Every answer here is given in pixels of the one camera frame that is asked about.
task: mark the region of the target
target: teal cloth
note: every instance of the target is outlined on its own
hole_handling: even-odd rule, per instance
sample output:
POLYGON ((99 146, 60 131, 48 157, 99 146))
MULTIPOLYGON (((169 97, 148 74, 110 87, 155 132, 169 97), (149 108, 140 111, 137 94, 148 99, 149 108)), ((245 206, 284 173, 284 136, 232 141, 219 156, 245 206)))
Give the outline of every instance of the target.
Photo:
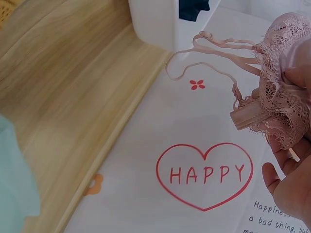
POLYGON ((39 214, 38 190, 14 126, 0 115, 0 233, 20 233, 24 218, 39 214))

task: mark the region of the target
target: red flower print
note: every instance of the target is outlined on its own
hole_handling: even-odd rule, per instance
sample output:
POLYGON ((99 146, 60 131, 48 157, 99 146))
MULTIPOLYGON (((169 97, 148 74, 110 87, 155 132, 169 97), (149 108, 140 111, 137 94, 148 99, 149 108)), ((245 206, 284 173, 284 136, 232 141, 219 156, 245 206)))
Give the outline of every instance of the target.
POLYGON ((192 84, 191 90, 196 90, 198 87, 204 89, 205 86, 203 85, 203 83, 204 83, 203 80, 199 80, 198 82, 190 80, 190 84, 192 84))

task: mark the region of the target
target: wooden surface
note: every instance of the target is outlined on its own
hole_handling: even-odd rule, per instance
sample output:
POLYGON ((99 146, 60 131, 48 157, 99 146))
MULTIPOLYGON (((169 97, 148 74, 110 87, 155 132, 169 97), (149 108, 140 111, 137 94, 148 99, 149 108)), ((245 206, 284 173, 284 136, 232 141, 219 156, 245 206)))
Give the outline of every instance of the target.
POLYGON ((127 0, 26 0, 0 44, 0 113, 42 203, 23 232, 59 233, 169 54, 136 37, 127 0))

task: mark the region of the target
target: hand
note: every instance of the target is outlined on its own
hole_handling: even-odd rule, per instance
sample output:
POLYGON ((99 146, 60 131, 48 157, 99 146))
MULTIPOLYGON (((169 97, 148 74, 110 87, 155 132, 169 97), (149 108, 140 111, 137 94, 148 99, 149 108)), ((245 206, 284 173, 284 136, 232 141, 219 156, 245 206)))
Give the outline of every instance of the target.
MULTIPOLYGON (((311 93, 311 66, 291 68, 285 72, 285 76, 311 93)), ((311 229, 311 143, 302 138, 293 146, 299 162, 292 157, 289 150, 281 150, 275 138, 269 139, 269 143, 286 178, 280 180, 274 166, 265 163, 262 167, 264 182, 278 208, 304 221, 311 229)))

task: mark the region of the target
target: orange flower print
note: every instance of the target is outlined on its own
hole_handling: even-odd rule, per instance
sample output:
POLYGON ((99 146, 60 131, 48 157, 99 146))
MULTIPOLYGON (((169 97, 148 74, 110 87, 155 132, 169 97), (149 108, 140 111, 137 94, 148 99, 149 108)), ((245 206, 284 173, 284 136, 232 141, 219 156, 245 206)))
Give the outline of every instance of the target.
POLYGON ((204 89, 205 86, 203 85, 204 81, 203 80, 199 80, 199 81, 194 81, 194 80, 190 80, 190 84, 192 84, 191 90, 196 90, 198 87, 201 89, 204 89))
POLYGON ((93 179, 94 185, 86 190, 84 196, 99 194, 102 189, 103 180, 102 174, 96 174, 93 179))

